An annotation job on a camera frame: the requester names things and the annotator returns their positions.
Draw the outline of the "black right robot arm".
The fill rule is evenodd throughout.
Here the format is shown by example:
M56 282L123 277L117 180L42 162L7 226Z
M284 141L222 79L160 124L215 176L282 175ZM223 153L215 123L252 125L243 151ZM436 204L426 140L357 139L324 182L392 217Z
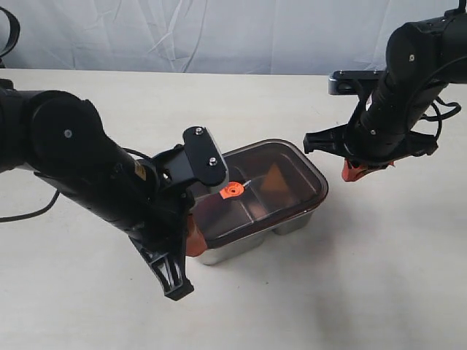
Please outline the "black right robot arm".
M381 71L335 71L328 92L358 97L350 120L324 131L307 133L306 154L326 152L344 159L341 176L355 182L397 160L432 155L438 134L413 127L426 120L441 125L461 107L449 103L442 114L440 93L466 83L466 4L441 17L404 23L388 39Z

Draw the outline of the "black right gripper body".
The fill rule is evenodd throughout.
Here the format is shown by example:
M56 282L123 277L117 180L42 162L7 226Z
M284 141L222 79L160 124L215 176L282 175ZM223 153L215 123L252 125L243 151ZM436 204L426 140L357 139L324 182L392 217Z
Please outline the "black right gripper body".
M436 134L412 130L438 97L437 87L423 90L415 100L385 87L355 87L351 93L358 96L358 104L350 120L306 133L306 153L339 156L347 168L386 168L397 160L432 155L438 149Z

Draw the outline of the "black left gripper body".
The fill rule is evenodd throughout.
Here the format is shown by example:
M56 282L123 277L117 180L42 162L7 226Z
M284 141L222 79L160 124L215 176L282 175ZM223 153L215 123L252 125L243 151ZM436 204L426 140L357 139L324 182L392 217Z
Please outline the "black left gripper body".
M117 144L75 146L72 199L147 249L180 246L190 202L185 192L167 191L154 160Z

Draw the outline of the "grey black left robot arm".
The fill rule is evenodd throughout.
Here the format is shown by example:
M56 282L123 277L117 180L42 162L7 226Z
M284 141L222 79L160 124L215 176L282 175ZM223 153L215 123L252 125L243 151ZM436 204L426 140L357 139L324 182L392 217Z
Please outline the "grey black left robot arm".
M209 175L212 150L207 130L192 127L181 144L149 157L111 140L90 101L1 81L1 170L32 172L125 233L171 300L193 291L185 272L190 187L219 183Z

